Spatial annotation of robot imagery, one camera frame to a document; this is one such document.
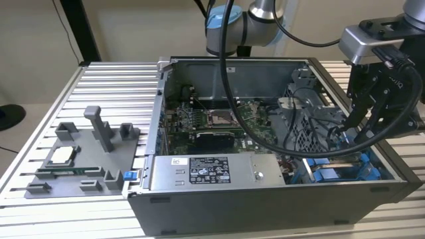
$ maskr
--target sticker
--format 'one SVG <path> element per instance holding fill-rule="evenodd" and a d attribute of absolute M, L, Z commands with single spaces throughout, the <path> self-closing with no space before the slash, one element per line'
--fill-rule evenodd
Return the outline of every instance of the sticker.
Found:
<path fill-rule="evenodd" d="M 188 158 L 172 158 L 172 165 L 187 165 Z"/>
<path fill-rule="evenodd" d="M 236 68 L 234 68 L 234 67 L 228 67 L 228 68 L 225 69 L 225 71 L 226 71 L 228 73 L 234 73 L 234 72 L 236 72 Z"/>
<path fill-rule="evenodd" d="M 230 183 L 226 157 L 189 158 L 189 172 L 192 184 Z"/>

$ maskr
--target white wall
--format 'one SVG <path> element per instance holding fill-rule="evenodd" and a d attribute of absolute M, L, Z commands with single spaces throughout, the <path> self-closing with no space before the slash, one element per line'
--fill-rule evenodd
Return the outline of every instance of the white wall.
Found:
<path fill-rule="evenodd" d="M 244 9 L 250 2 L 236 1 Z M 345 25 L 400 13 L 402 2 L 300 0 L 292 32 L 306 40 L 328 41 L 340 37 Z M 205 54 L 204 19 L 193 0 L 84 0 L 84 5 L 103 60 L 156 61 L 167 55 Z M 1 0 L 0 22 L 0 104 L 49 103 L 76 69 L 51 0 Z M 272 56 L 273 51 L 256 47 L 253 56 Z M 292 41 L 284 55 L 344 59 L 336 48 L 317 50 Z"/>
<path fill-rule="evenodd" d="M 290 32 L 305 41 L 325 43 L 341 37 L 348 25 L 402 13 L 405 0 L 289 0 L 298 1 Z M 338 46 L 313 48 L 288 40 L 284 56 L 345 59 Z"/>
<path fill-rule="evenodd" d="M 52 102 L 76 66 L 52 2 L 1 0 L 0 104 Z"/>
<path fill-rule="evenodd" d="M 248 9 L 250 2 L 234 4 Z M 104 60 L 205 55 L 204 17 L 193 0 L 85 0 L 84 5 Z M 272 56 L 273 51 L 274 47 L 257 47 L 252 53 Z"/>

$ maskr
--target slotted aluminum surface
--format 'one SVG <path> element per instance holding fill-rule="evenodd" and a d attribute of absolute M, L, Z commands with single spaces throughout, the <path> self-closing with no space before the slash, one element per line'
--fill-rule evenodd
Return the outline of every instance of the slotted aluminum surface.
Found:
<path fill-rule="evenodd" d="M 342 62 L 322 62 L 348 87 L 350 67 Z M 149 118 L 156 92 L 156 63 L 92 63 L 80 69 L 29 138 L 21 153 L 0 180 L 0 237 L 13 238 L 143 238 L 129 204 L 121 196 L 61 199 L 23 198 L 23 188 L 33 179 L 56 140 L 53 129 L 61 121 L 88 128 L 83 117 L 87 105 L 103 107 L 101 116 L 112 126 L 132 122 L 141 129 L 135 168 L 143 167 Z M 425 181 L 425 137 L 390 139 L 389 143 Z M 425 238 L 425 187 L 400 203 L 376 208 L 353 226 L 334 226 L 193 238 L 258 239 L 388 239 Z"/>

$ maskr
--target power supply label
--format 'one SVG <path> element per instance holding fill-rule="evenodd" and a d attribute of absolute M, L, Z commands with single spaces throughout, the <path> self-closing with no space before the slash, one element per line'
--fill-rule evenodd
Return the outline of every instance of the power supply label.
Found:
<path fill-rule="evenodd" d="M 192 184 L 230 183 L 226 157 L 189 158 Z"/>

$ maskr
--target green circuit board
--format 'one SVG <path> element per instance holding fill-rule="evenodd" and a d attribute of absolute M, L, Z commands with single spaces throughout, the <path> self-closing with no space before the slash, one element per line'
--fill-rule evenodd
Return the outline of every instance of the green circuit board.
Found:
<path fill-rule="evenodd" d="M 253 133 L 269 143 L 276 143 L 277 138 L 265 108 L 254 102 L 241 102 L 238 111 Z M 183 104 L 176 110 L 168 111 L 167 115 L 169 155 L 195 154 L 196 135 L 203 132 L 225 132 L 234 135 L 233 147 L 222 148 L 217 153 L 270 153 L 245 134 L 232 116 L 230 109 L 192 109 L 189 104 Z"/>

